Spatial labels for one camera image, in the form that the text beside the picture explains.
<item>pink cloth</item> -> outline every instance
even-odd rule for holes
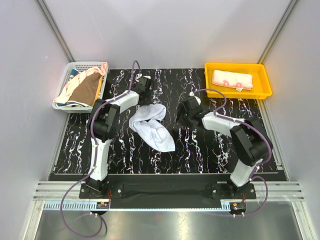
[[[251,74],[214,70],[212,84],[234,89],[240,87],[244,90],[251,90],[254,87],[252,78]]]
[[[92,68],[89,68],[88,70],[80,72],[70,81],[68,81],[68,83],[63,87],[61,94],[56,97],[53,102],[58,104],[65,104],[66,102],[68,102],[74,90],[83,82],[83,80],[87,76],[90,76],[94,73],[100,73],[102,76],[104,76],[106,75],[107,66],[108,63],[103,62],[101,68],[94,66]]]

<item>black tabletop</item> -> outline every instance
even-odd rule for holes
[[[128,89],[130,69],[110,70],[103,98],[121,94]],[[178,104],[190,91],[205,88],[205,70],[193,69],[143,69],[143,75],[154,80],[149,104],[163,104],[167,113],[161,123],[172,134],[175,151],[158,152],[149,147],[141,137],[129,128],[129,119],[139,106],[120,115],[120,130],[109,150],[109,174],[200,174],[229,173],[238,161],[231,138],[219,132],[201,127],[189,129],[176,122]],[[223,98],[208,98],[205,92],[198,94],[204,109],[221,106]],[[254,99],[229,98],[221,114],[235,117],[257,117],[263,124],[258,103]],[[87,130],[89,114],[71,114],[64,134],[56,174],[87,173],[91,159],[91,139]],[[260,169],[261,172],[277,172],[274,158]]]

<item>white wall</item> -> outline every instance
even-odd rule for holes
[[[45,0],[76,61],[256,63],[289,0]]]
[[[291,180],[299,181],[320,237],[320,1],[302,0],[265,66],[273,95],[266,103]]]
[[[0,7],[0,238],[21,239],[65,115],[51,102],[67,60],[34,0]]]

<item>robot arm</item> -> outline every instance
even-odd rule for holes
[[[255,132],[236,120],[256,128],[267,139],[271,148],[272,143],[258,119],[252,117],[223,119],[218,113],[215,115],[213,112],[205,112],[200,103],[200,99],[196,96],[187,97],[178,107],[177,121],[186,127],[202,126],[232,138],[239,160],[230,176],[228,187],[231,193],[236,193],[250,181],[253,171],[268,154],[266,143]]]
[[[132,90],[123,93],[123,97],[107,104],[99,111],[97,118],[93,123],[93,131],[97,140],[97,145],[93,138],[91,138],[92,151],[91,151],[91,165],[90,170],[93,173],[86,180],[86,185],[100,193],[104,194],[106,188],[104,187],[105,179],[108,176],[108,154],[109,147],[112,139],[116,136],[119,128],[119,116],[122,112],[130,107],[137,105],[139,102],[144,101],[150,92],[151,79],[148,76],[142,76],[139,82]],[[93,116],[97,109],[105,103],[105,101],[97,99],[93,105],[92,112],[87,123],[89,132]],[[97,148],[96,164],[94,166],[93,159],[95,158],[95,150]]]

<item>yellow tray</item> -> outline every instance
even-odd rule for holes
[[[262,64],[251,63],[222,63],[222,62],[206,62],[205,69],[205,85],[207,89],[215,89],[222,92],[227,98],[235,99],[266,99],[272,95],[272,90],[268,80],[265,66]],[[212,84],[214,70],[228,71],[241,74],[251,74],[253,88],[251,90],[237,91],[235,88],[218,86]],[[214,91],[206,91],[208,98],[222,98],[222,96]]]

